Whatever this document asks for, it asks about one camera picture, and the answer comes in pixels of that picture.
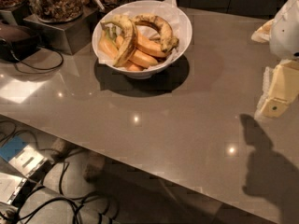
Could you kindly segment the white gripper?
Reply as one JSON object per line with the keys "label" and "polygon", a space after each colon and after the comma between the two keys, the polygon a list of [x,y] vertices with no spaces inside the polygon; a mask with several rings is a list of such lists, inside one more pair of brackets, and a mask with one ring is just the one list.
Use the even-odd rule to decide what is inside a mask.
{"label": "white gripper", "polygon": [[278,118],[299,95],[299,0],[287,0],[275,18],[259,27],[251,39],[268,43],[272,54],[281,60],[263,73],[263,95],[254,117]]}

